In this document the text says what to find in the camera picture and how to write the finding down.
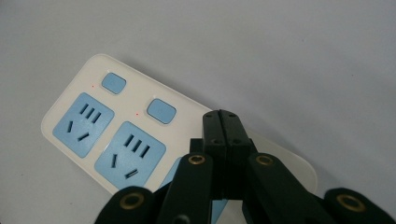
blue switch button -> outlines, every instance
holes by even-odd
[[[160,99],[154,99],[148,106],[148,113],[161,123],[168,124],[175,117],[176,109]]]
[[[119,94],[124,89],[125,84],[125,79],[117,76],[114,73],[107,74],[102,81],[102,86],[115,94]]]

black plastic part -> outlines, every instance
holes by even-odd
[[[248,158],[245,215],[252,223],[336,223],[276,157],[255,153]]]
[[[180,160],[157,223],[210,223],[213,161],[204,153]]]
[[[95,224],[153,223],[155,210],[155,198],[148,189],[128,187],[113,195]]]
[[[338,223],[396,223],[386,212],[363,195],[351,189],[331,189],[324,205]]]
[[[241,120],[226,110],[203,116],[203,139],[191,139],[190,152],[202,151],[213,158],[213,199],[242,200],[248,156],[257,151]]]
[[[227,146],[219,111],[211,111],[203,116],[202,151],[212,157],[213,189],[212,196],[215,200],[224,198]]]

brass screw hole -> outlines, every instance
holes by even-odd
[[[125,210],[132,210],[140,207],[145,201],[142,193],[134,192],[124,195],[120,200],[120,207]]]
[[[190,156],[189,162],[193,165],[199,165],[205,162],[205,157],[200,155]]]
[[[337,202],[352,212],[364,212],[366,206],[361,200],[347,194],[340,194],[336,197]]]
[[[261,165],[268,165],[268,166],[274,164],[274,160],[268,156],[258,156],[256,158],[256,162],[258,162]]]

three-prong outlet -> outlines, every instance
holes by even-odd
[[[53,135],[84,158],[92,149],[114,112],[83,92],[53,129]]]
[[[143,187],[165,150],[163,143],[125,121],[94,167],[118,189]]]

power strip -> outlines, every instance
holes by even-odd
[[[111,194],[127,186],[155,191],[190,139],[202,137],[211,109],[124,63],[89,59],[43,118],[44,136]],[[310,192],[312,166],[247,130],[257,149],[280,158]]]

